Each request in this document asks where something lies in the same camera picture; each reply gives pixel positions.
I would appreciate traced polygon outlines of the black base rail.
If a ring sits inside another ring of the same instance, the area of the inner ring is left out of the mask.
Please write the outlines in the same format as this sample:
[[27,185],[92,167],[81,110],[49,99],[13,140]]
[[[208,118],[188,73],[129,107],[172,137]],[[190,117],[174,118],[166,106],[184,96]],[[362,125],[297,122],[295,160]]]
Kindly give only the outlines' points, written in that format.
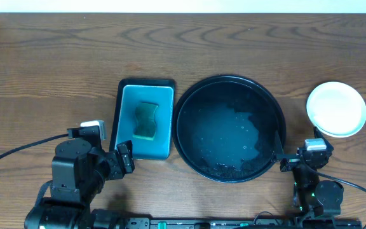
[[251,228],[328,228],[359,229],[362,223],[353,220],[307,219],[302,223],[295,219],[257,218],[250,220],[230,219],[150,219],[124,218],[120,214],[103,209],[92,211],[91,228],[112,229],[251,229]]

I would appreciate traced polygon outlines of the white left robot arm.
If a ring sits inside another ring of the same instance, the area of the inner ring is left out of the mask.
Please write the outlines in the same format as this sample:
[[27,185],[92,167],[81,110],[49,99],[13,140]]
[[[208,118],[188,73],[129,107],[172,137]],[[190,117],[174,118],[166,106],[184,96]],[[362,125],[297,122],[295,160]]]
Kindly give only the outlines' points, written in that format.
[[25,228],[125,228],[119,214],[91,209],[91,202],[108,180],[134,170],[132,142],[105,152],[99,140],[77,138],[60,143],[52,161],[50,197],[38,194]]

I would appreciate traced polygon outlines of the black rectangular water tray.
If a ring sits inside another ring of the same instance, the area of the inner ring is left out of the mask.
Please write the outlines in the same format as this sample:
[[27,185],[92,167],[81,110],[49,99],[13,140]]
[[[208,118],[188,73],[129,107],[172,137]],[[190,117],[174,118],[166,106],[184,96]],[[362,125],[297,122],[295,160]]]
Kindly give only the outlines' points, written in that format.
[[109,149],[131,141],[134,159],[167,159],[170,155],[174,95],[174,80],[121,80]]

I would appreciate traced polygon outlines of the mint plate with scribble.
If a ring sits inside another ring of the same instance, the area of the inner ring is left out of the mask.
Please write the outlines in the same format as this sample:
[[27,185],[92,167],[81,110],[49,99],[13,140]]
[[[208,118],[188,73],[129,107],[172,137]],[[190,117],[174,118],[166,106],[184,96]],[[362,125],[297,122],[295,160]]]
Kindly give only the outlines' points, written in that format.
[[366,122],[366,103],[353,87],[338,81],[318,85],[310,93],[306,111],[311,123],[331,137],[358,133]]

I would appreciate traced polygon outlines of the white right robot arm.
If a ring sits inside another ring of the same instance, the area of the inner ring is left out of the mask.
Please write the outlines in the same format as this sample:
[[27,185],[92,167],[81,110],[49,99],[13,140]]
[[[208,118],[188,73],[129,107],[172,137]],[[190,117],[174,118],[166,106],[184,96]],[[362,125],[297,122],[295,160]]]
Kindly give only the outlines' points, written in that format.
[[130,218],[130,228],[336,228],[344,188],[338,181],[321,180],[318,169],[329,161],[333,147],[318,133],[293,155],[284,153],[282,128],[198,127],[177,129],[173,137],[181,157],[204,177],[222,183],[250,181],[274,163],[294,178],[293,201],[298,212],[277,218],[268,211],[252,219]]

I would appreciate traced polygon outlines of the round black tray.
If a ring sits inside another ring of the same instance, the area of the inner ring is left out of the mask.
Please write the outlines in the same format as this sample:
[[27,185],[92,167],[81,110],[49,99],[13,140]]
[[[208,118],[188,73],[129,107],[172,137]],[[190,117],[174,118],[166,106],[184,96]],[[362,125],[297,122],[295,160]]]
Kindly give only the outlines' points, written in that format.
[[242,183],[274,164],[278,131],[286,140],[283,111],[258,82],[241,76],[203,79],[181,96],[172,121],[173,143],[198,174],[222,183]]

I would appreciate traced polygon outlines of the green scouring sponge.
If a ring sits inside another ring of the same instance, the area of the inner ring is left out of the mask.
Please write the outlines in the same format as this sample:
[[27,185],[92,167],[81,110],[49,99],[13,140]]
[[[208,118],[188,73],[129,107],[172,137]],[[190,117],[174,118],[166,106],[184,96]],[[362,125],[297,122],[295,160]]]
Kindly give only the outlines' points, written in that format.
[[157,125],[155,121],[157,108],[157,104],[147,102],[139,102],[137,104],[134,111],[136,127],[134,129],[133,136],[135,138],[148,141],[154,140],[157,132]]

